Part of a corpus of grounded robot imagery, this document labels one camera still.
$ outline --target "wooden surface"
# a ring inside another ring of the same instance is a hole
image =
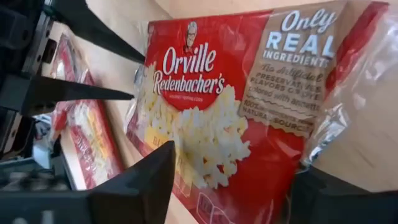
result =
[[[143,50],[145,37],[140,33],[145,30],[147,21],[166,19],[170,16],[226,14],[309,2],[319,1],[88,0],[91,9],[112,30],[139,50]],[[132,92],[134,72],[138,64],[84,40],[79,40],[79,44],[85,51],[86,60],[98,83],[107,88]],[[392,106],[394,95],[391,92],[395,91],[394,85],[387,84],[384,90],[380,90],[378,95],[376,94],[367,101],[370,109],[363,110],[364,112],[353,120],[353,127],[336,139],[329,150],[320,156],[316,163],[318,168],[365,189],[373,191],[398,189],[398,178],[394,175],[398,168],[396,162],[398,131],[394,117],[395,114],[398,114],[398,107]],[[131,166],[142,159],[142,156],[134,149],[123,132],[123,121],[129,102],[107,101],[106,106],[124,163],[126,166]],[[84,189],[83,176],[68,130],[62,134],[62,146],[76,186],[78,189]],[[190,224],[197,222],[172,195],[166,223]]]

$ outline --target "wooden table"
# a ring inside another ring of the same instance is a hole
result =
[[[145,32],[143,27],[146,26],[147,21],[171,17],[226,14],[310,2],[319,2],[319,0],[88,0],[89,7],[91,7],[105,24],[118,33],[124,40],[141,51],[143,50],[145,37],[140,35],[140,32]],[[52,36],[57,36],[59,33],[59,28],[55,27]],[[86,60],[89,63],[97,83],[107,88],[132,92],[134,72],[138,68],[138,64],[101,49],[87,41],[79,39],[79,44],[85,52]],[[106,106],[113,133],[116,138],[115,140],[123,156],[124,163],[126,166],[131,166],[142,159],[142,156],[135,150],[123,131],[124,117],[129,102],[107,101]],[[377,108],[389,109],[390,107],[391,103],[377,104]],[[361,124],[364,123],[363,121],[369,121],[369,118],[373,119],[377,111],[372,110],[372,112],[367,113],[370,114],[367,116],[364,114],[363,120],[357,120],[356,122]],[[383,134],[361,132],[361,134],[366,134],[366,140],[364,140],[361,136],[355,136],[355,134],[351,132],[348,137],[342,137],[341,141],[337,139],[333,148],[320,157],[316,166],[342,179],[348,181],[354,180],[353,182],[369,190],[398,189],[398,178],[393,176],[393,173],[395,173],[395,170],[398,168],[398,163],[395,162],[396,158],[398,158],[398,149],[396,149],[398,130],[395,125],[396,123],[388,123],[388,121],[394,120],[395,117],[393,117],[393,114],[389,113],[383,116],[389,117],[376,117],[375,119],[380,119],[380,122],[372,121],[368,122],[368,125],[372,126],[372,130],[382,132],[384,130],[388,131],[388,141],[386,141],[386,135]],[[63,151],[72,171],[72,175],[74,176],[75,184],[78,189],[85,189],[76,150],[70,139],[68,130],[65,130],[62,137]],[[380,154],[375,152],[374,147],[378,148]],[[375,160],[374,163],[368,163],[368,160],[373,160],[375,158],[375,154],[377,160]],[[389,171],[388,175],[382,177],[386,174],[388,169],[393,169],[394,171]],[[377,176],[378,178],[376,179],[380,180],[381,183],[375,184],[372,182],[372,178],[367,174]],[[166,223],[189,224],[197,222],[177,198],[172,195]]]

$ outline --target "second popcorn package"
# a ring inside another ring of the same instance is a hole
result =
[[[150,22],[127,136],[143,156],[175,141],[174,194],[199,223],[272,223],[323,102],[388,7],[339,1]]]

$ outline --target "popcorn bag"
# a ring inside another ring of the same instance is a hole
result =
[[[70,82],[95,84],[81,52],[69,35],[62,34],[59,40],[52,76]],[[70,128],[87,189],[92,189],[123,171],[102,101],[57,103],[53,112],[52,132],[58,135],[66,126]]]
[[[338,1],[151,22],[126,134],[143,156],[175,141],[173,193],[199,223],[273,223],[317,118],[338,113],[322,105],[365,66],[388,8]]]

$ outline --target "red plastic wrapper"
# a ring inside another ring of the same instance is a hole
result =
[[[127,136],[144,156],[175,141],[173,193],[199,223],[273,223],[317,118],[339,113],[322,105],[374,66],[359,58],[388,8],[334,1],[151,22]]]
[[[66,34],[60,38],[52,75],[70,82],[95,84],[79,49]],[[87,189],[123,171],[102,101],[59,102],[53,112],[52,128],[59,133],[66,126],[70,128]]]

